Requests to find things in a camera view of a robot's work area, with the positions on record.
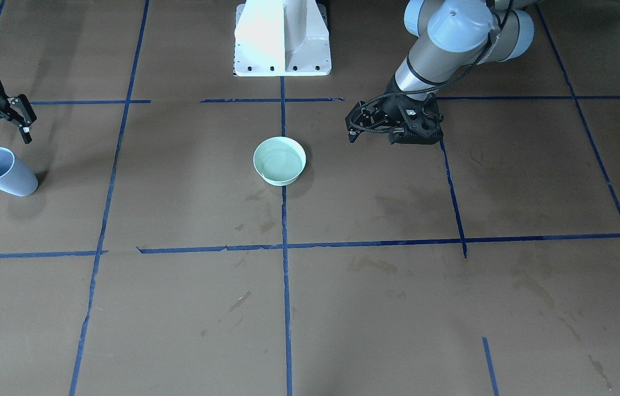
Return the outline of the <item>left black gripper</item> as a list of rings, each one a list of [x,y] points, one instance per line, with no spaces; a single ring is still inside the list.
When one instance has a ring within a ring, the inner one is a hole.
[[[383,100],[383,114],[388,120],[388,142],[391,145],[435,145],[443,139],[441,114],[434,93],[423,100],[398,95],[401,89],[391,78],[386,94],[396,94]]]

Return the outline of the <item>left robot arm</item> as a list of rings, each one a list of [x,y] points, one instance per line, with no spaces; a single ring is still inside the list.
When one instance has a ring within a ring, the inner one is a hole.
[[[433,145],[443,138],[436,93],[469,68],[523,55],[534,38],[531,1],[410,1],[403,22],[417,37],[371,110],[391,144]]]

